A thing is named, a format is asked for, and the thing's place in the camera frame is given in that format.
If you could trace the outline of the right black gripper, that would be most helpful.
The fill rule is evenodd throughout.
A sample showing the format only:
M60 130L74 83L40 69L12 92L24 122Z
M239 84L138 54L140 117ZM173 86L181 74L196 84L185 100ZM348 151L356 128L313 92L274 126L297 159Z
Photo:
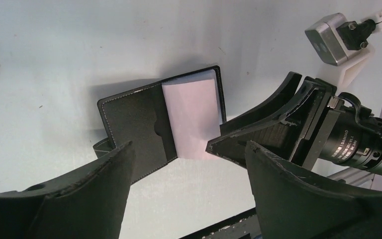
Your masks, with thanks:
M290 114L297 125L290 161L312 169L323 159L382 176L382 119L322 80L291 76L289 83L299 100Z

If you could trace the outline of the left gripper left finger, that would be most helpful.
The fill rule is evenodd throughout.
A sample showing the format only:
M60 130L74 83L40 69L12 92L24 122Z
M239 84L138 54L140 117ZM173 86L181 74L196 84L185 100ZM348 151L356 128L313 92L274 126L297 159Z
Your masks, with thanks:
M116 239L132 183L127 142L24 191L0 193L0 239Z

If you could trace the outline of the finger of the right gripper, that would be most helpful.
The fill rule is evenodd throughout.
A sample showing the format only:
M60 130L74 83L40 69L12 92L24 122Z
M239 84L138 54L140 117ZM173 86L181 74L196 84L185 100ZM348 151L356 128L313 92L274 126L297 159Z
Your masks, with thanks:
M329 98L329 87L302 86L272 115L211 139L206 152L246 168L245 148L253 141L287 161L311 169L312 147L318 145Z
M250 124L256 123L279 110L295 95L302 75L289 72L275 92L259 105L227 121L220 126L221 135L229 134Z

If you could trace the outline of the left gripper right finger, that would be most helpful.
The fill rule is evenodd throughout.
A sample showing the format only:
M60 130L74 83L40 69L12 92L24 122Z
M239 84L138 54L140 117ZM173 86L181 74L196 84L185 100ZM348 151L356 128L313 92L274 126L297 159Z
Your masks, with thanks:
M382 191L320 176L249 141L245 160L265 239L382 239Z

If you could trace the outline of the black leather card holder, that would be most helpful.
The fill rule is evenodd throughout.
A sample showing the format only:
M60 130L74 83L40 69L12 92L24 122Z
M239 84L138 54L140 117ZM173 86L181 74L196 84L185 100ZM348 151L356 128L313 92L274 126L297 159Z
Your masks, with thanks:
M116 146L131 141L136 151L132 183L177 159L162 84L203 73L210 73L214 77L219 113L217 124L225 123L226 110L221 71L218 65L214 65L98 100L97 108L107 138L93 146L96 156L102 157Z

